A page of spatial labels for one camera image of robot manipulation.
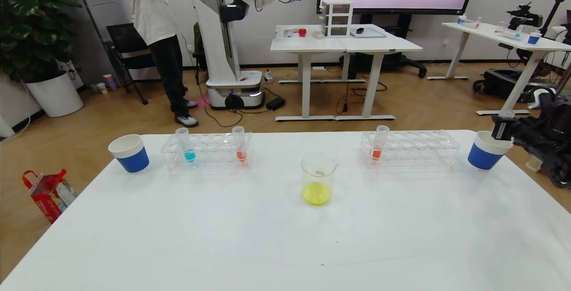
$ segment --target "shopping bag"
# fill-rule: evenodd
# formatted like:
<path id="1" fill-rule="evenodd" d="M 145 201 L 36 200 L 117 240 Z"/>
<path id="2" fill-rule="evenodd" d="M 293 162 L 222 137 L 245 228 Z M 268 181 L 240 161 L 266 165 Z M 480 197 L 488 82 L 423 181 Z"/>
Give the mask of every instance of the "shopping bag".
<path id="1" fill-rule="evenodd" d="M 30 173 L 36 177 L 33 184 L 26 178 L 26 175 Z M 44 175 L 40 173 L 40 175 L 36 175 L 34 171 L 28 170 L 22 175 L 24 184 L 30 190 L 30 196 L 52 224 L 77 197 L 77 193 L 63 178 L 66 173 L 67 171 L 62 169 L 59 174 Z"/>

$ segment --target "power adapter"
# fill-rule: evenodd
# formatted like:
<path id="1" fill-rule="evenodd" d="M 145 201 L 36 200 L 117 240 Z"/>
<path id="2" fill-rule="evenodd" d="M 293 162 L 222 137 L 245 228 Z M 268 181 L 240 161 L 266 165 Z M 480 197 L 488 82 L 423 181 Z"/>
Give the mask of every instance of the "power adapter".
<path id="1" fill-rule="evenodd" d="M 270 100 L 267 104 L 265 104 L 265 108 L 269 110 L 277 110 L 284 104 L 286 104 L 286 101 L 283 100 L 283 98 L 274 98 Z"/>

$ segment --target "blue cup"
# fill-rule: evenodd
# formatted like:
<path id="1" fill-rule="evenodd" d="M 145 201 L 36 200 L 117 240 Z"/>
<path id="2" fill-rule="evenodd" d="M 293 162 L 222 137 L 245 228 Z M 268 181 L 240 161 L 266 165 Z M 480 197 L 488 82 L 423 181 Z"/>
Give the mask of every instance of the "blue cup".
<path id="1" fill-rule="evenodd" d="M 479 169 L 490 170 L 512 147 L 513 143 L 510 141 L 494 139 L 492 132 L 478 132 L 468 161 Z"/>
<path id="2" fill-rule="evenodd" d="M 536 45 L 539 39 L 541 39 L 541 33 L 539 32 L 530 33 L 530 38 L 528 39 L 528 43 L 530 45 Z"/>
<path id="3" fill-rule="evenodd" d="M 108 150 L 127 173 L 139 173 L 149 165 L 149 156 L 139 135 L 125 135 L 109 144 Z"/>

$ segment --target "monitor stand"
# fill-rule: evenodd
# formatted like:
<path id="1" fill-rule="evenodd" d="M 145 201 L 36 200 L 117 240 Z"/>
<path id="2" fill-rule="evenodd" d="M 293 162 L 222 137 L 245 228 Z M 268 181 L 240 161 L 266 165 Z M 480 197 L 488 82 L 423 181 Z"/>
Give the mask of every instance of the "monitor stand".
<path id="1" fill-rule="evenodd" d="M 382 28 L 389 33 L 393 33 L 397 37 L 406 39 L 406 34 L 408 33 L 408 31 L 412 31 L 409 29 L 411 18 L 412 15 L 410 14 L 399 14 L 396 26 L 382 27 Z M 373 23 L 373 15 L 361 14 L 360 23 L 364 25 Z M 349 69 L 355 72 L 369 72 L 371 71 L 372 63 L 373 63 L 372 55 L 364 53 L 355 53 L 355 55 L 351 57 Z M 399 70 L 401 67 L 404 66 L 412 66 L 418 68 L 419 78 L 424 78 L 426 76 L 426 67 L 424 67 L 422 63 L 410 60 L 402 53 L 386 55 L 383 60 L 383 67 L 381 71 L 395 71 Z"/>

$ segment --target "wooden floor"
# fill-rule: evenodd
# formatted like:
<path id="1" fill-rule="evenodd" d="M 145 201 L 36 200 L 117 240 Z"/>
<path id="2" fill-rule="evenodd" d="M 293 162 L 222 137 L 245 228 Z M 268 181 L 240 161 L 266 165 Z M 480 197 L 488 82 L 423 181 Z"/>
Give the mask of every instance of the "wooden floor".
<path id="1" fill-rule="evenodd" d="M 417 77 L 418 70 L 408 67 L 400 73 L 383 73 L 380 80 L 388 91 L 378 92 L 373 113 L 393 114 L 394 121 L 308 121 L 275 122 L 276 116 L 301 114 L 300 85 L 268 85 L 272 91 L 283 96 L 286 105 L 276 112 L 244 114 L 240 122 L 250 132 L 330 132 L 373 130 L 379 124 L 392 130 L 413 129 L 471 129 L 490 130 L 493 126 L 489 116 L 478 116 L 476 110 L 501 108 L 503 100 L 473 94 L 472 82 L 480 79 L 491 67 L 505 65 L 471 64 L 458 68 L 469 81 L 427 81 Z M 274 68 L 276 80 L 296 78 L 292 68 Z M 429 65 L 428 75 L 443 75 L 447 65 Z M 316 71 L 316 78 L 339 78 L 340 72 Z M 187 98 L 200 100 L 194 74 L 187 71 L 185 84 L 190 88 Z M 351 84 L 349 90 L 365 87 Z M 22 173 L 28 169 L 47 174 L 67 169 L 66 178 L 80 193 L 94 177 L 112 160 L 107 146 L 115 138 L 125 134 L 170 134 L 179 125 L 173 120 L 168 100 L 159 83 L 144 83 L 141 91 L 149 100 L 143 106 L 135 93 L 124 91 L 106 95 L 94 94 L 91 90 L 81 93 L 84 108 L 69 116 L 48 118 L 44 116 L 17 137 L 2 143 L 0 187 L 0 281 L 12 271 L 26 252 L 49 228 L 49 223 L 27 194 L 22 183 Z M 335 105 L 345 94 L 345 84 L 314 84 L 311 88 L 311 112 L 336 115 Z M 360 114 L 362 104 L 358 96 L 349 97 L 349 111 L 345 114 Z M 197 133 L 228 132 L 218 126 L 204 112 L 204 104 L 191 110 L 200 125 L 191 129 Z M 220 123 L 230 125 L 240 116 L 232 112 L 212 112 Z M 530 175 L 565 209 L 571 212 L 571 191 L 556 189 L 542 173 L 532 173 L 524 167 L 528 155 L 519 147 L 511 150 L 508 157 Z"/>

